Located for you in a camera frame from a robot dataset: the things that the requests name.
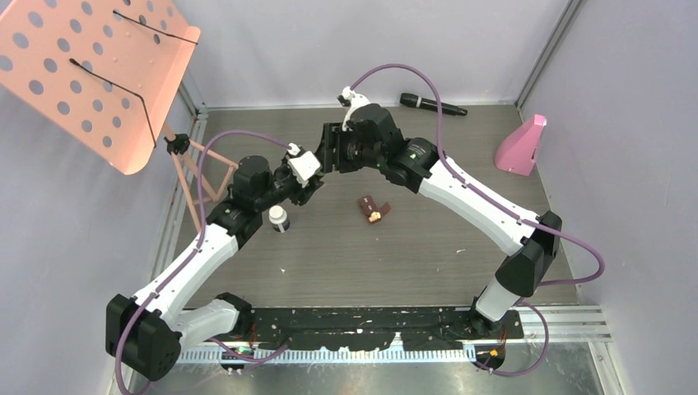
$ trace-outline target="robotic arm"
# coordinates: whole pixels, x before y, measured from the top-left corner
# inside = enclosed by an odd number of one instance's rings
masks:
[[[516,206],[466,174],[451,158],[450,166],[467,181],[460,183],[440,161],[436,145],[424,138],[406,139],[390,112],[371,104],[363,95],[345,88],[340,102],[349,107],[342,123],[326,123],[315,153],[291,144],[282,164],[273,172],[261,156],[239,163],[228,186],[227,198],[207,217],[204,241],[188,265],[177,273],[147,305],[128,334],[123,362],[157,381],[170,371],[179,354],[222,333],[246,335],[253,323],[252,307],[225,293],[210,304],[183,311],[202,283],[232,258],[262,224],[262,213],[291,200],[302,206],[332,171],[349,173],[369,167],[390,183],[406,187],[445,205],[488,235],[507,255],[490,284],[473,301],[468,328],[486,336],[499,329],[499,321],[520,298],[533,295],[556,256],[559,240],[514,220],[466,185],[510,207],[522,219],[559,230],[561,219],[552,212],[542,216]],[[187,249],[153,282],[131,298],[116,295],[107,306],[106,350],[115,356],[123,330],[143,301],[170,277],[193,249]]]
[[[497,269],[495,278],[473,306],[473,328],[487,332],[519,299],[532,296],[557,254],[559,239],[521,220],[559,230],[560,217],[550,211],[538,216],[509,202],[447,157],[450,167],[466,179],[465,184],[459,182],[440,161],[436,145],[421,137],[403,138],[388,110],[371,104],[349,87],[337,99],[349,110],[343,123],[326,123],[323,127],[315,155],[323,162],[325,174],[333,170],[348,173],[363,167],[376,169],[390,183],[448,207],[506,253],[507,258]],[[521,220],[492,205],[472,187],[518,214]]]

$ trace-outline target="pink music stand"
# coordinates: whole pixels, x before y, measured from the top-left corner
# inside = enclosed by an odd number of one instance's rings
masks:
[[[14,0],[0,16],[0,83],[114,168],[134,174],[161,131],[174,136],[165,118],[200,34],[170,0]],[[236,164],[209,154],[229,166],[218,191],[203,180],[208,200],[217,200]],[[191,156],[182,157],[196,174]],[[173,158],[198,227],[184,171]]]

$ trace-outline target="light purple wall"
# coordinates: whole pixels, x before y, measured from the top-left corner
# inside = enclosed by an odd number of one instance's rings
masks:
[[[337,105],[382,63],[421,69],[444,100],[513,102],[567,0],[174,1],[202,29],[192,72],[209,106]],[[428,88],[404,71],[361,86],[374,102]]]
[[[168,121],[188,131],[182,100]],[[125,176],[2,86],[0,139],[0,393],[105,393],[106,305],[147,283],[172,161],[158,146]]]
[[[583,286],[638,394],[694,393],[698,2],[589,1],[542,75],[538,168],[565,228],[604,254]],[[573,273],[595,261],[570,249]]]

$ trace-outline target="microphone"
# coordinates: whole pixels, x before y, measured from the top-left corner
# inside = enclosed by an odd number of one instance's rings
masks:
[[[436,102],[435,101],[429,100],[429,99],[424,99],[423,97],[414,95],[412,93],[401,94],[400,95],[400,104],[406,105],[407,107],[418,108],[418,109],[428,109],[429,111],[436,112]],[[456,105],[448,105],[444,102],[441,102],[441,109],[443,110],[444,114],[447,114],[447,115],[460,115],[463,117],[468,115],[468,111],[466,109],[461,109],[460,107],[458,107]]]

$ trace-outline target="table surface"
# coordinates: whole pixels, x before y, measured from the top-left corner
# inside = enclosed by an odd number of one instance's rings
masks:
[[[444,117],[444,148],[471,176],[527,209],[543,213],[548,203],[537,172],[508,174],[493,164],[498,145],[520,124],[514,106],[468,108],[467,117]],[[405,137],[434,141],[436,116],[419,109],[391,108]],[[314,151],[323,123],[343,119],[344,109],[257,109],[211,112],[204,141],[232,128],[267,132]],[[248,155],[269,159],[272,169],[283,150],[251,137],[227,137],[215,151],[239,161]],[[226,167],[214,160],[204,174],[218,185]],[[264,216],[255,236],[204,283],[190,300],[199,307],[221,292],[254,306],[417,306],[465,305],[479,295],[505,258],[475,226],[426,197],[387,182],[375,170],[329,174],[308,204],[283,204],[291,228],[274,231]],[[369,225],[358,206],[366,194],[392,211]],[[185,213],[177,253],[196,231]],[[559,253],[546,279],[570,278]],[[576,303],[573,286],[540,289],[535,304]]]

